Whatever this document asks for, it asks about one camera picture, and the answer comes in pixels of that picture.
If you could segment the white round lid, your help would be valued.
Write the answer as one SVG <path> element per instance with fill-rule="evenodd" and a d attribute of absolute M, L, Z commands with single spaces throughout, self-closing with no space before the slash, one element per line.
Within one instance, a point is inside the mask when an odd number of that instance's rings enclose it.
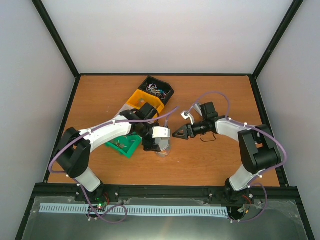
<path fill-rule="evenodd" d="M 166 151 L 171 147 L 170 138 L 158 138 L 157 145 L 159 146 L 161 152 Z"/>

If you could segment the clear plastic cup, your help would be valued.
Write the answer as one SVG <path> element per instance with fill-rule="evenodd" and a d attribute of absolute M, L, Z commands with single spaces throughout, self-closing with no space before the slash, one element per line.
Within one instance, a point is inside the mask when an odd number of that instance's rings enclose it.
<path fill-rule="evenodd" d="M 163 148 L 161 148 L 159 152 L 156 152 L 155 154 L 158 157 L 165 158 L 171 153 L 171 148 L 171 144 L 168 143 L 166 146 L 163 146 Z"/>

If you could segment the green plastic bin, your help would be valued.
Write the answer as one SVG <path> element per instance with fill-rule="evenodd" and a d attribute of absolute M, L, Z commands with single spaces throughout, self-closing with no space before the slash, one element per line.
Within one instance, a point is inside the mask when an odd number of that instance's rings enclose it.
<path fill-rule="evenodd" d="M 114 149 L 120 155 L 130 159 L 140 146 L 142 138 L 136 133 L 119 136 L 105 144 L 106 147 Z"/>

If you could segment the white translucent plastic bin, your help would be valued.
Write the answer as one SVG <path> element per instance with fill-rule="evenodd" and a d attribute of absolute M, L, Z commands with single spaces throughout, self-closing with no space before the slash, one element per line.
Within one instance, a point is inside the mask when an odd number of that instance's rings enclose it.
<path fill-rule="evenodd" d="M 117 114 L 113 117 L 116 122 L 119 121 L 131 121 L 138 120 L 139 118 L 135 114 L 137 109 L 129 104 L 124 104 L 122 108 L 117 112 Z"/>

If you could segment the yellow plastic bin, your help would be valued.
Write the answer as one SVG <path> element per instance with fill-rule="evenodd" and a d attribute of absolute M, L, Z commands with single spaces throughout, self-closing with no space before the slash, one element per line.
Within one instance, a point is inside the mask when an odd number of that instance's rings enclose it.
<path fill-rule="evenodd" d="M 153 106 L 160 114 L 165 105 L 157 96 L 151 95 L 148 92 L 137 89 L 133 95 L 126 101 L 126 104 L 133 107 L 134 109 L 140 109 L 145 103 Z"/>

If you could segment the black plastic bin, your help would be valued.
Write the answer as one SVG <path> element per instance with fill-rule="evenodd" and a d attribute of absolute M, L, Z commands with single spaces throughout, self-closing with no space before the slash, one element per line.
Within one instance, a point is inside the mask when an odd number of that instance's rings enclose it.
<path fill-rule="evenodd" d="M 148 76 L 138 87 L 138 89 L 157 97 L 165 106 L 175 93 L 174 89 L 169 83 L 152 76 Z"/>

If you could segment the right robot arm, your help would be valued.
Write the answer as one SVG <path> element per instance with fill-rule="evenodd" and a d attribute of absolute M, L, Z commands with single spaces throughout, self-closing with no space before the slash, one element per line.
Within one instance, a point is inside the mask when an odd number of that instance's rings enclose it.
<path fill-rule="evenodd" d="M 241 165 L 234 175 L 225 181 L 223 197 L 230 203 L 236 202 L 262 173 L 277 168 L 286 155 L 281 144 L 272 136 L 267 125 L 251 126 L 240 123 L 225 115 L 219 115 L 212 102 L 193 105 L 202 120 L 195 122 L 185 111 L 181 115 L 190 123 L 171 133 L 167 126 L 158 123 L 142 125 L 142 145 L 146 152 L 161 153 L 169 148 L 170 137 L 188 140 L 206 133 L 221 135 L 238 142 Z"/>

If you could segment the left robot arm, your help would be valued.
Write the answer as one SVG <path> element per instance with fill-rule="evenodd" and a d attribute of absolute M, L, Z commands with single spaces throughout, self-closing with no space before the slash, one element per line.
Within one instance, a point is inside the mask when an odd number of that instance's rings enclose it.
<path fill-rule="evenodd" d="M 157 113 L 156 108 L 145 103 L 136 111 L 124 110 L 113 120 L 89 129 L 80 131 L 71 127 L 63 134 L 53 159 L 64 173 L 86 189 L 86 195 L 92 201 L 99 201 L 103 198 L 104 188 L 89 167 L 91 153 L 107 142 L 132 133 L 142 138 L 144 151 L 160 152 L 161 148 L 153 138 L 153 128 L 159 124 L 146 122 Z"/>

